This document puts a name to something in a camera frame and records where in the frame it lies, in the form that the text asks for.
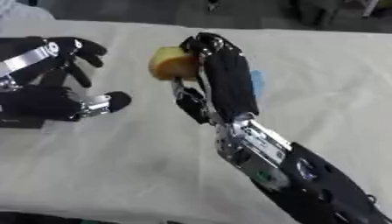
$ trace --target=prosthetic hand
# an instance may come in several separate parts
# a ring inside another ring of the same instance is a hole
[[[102,67],[99,56],[106,49],[82,38],[0,38],[0,88],[14,88],[28,84],[40,75],[61,70],[71,74],[84,88],[91,80],[78,68],[76,57],[94,67]]]
[[[221,36],[200,33],[181,47],[199,58],[203,94],[172,81],[177,104],[216,128],[218,153],[304,224],[385,224],[390,221],[348,176],[298,143],[255,120],[258,114],[248,62]]]
[[[62,87],[71,74],[84,88],[91,80],[78,68],[76,57],[94,67],[106,49],[82,38],[0,38],[0,112],[4,116],[79,121],[82,117],[116,112],[130,104],[123,92],[79,96]],[[38,77],[38,85],[29,84]]]

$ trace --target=silver metal bracket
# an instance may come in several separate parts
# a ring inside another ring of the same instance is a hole
[[[175,78],[171,81],[171,89],[173,91],[174,97],[179,99],[182,97],[182,94],[185,92],[185,86],[180,78]]]
[[[25,52],[16,57],[6,59],[0,62],[0,91],[14,91],[20,86],[11,77],[11,74],[25,67],[45,60],[47,58],[55,58],[59,55],[60,48],[54,42],[40,46],[29,52]]]
[[[291,143],[258,124],[251,114],[216,128],[218,153],[230,164],[271,191],[290,185],[279,165],[291,151]]]
[[[110,99],[111,97],[105,94],[86,97],[81,104],[81,117],[99,116],[110,113]]]

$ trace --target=black glove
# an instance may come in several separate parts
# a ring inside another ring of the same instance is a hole
[[[212,92],[212,103],[225,123],[246,112],[258,115],[258,107],[247,60],[242,51],[225,38],[201,32],[181,44],[200,58]]]
[[[46,43],[54,42],[59,46],[59,56],[47,58],[34,65],[17,70],[10,76],[23,86],[53,69],[63,69],[71,74],[84,88],[91,87],[91,80],[74,64],[76,57],[86,60],[94,67],[102,67],[103,63],[99,56],[104,55],[107,50],[95,42],[83,38],[0,38],[0,60],[7,60],[26,53],[30,50],[44,46]]]

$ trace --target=yellow sponge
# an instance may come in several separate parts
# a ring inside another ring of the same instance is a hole
[[[195,81],[198,60],[180,47],[166,46],[159,48],[154,54],[149,69],[151,74],[161,81],[169,81],[175,77]]]

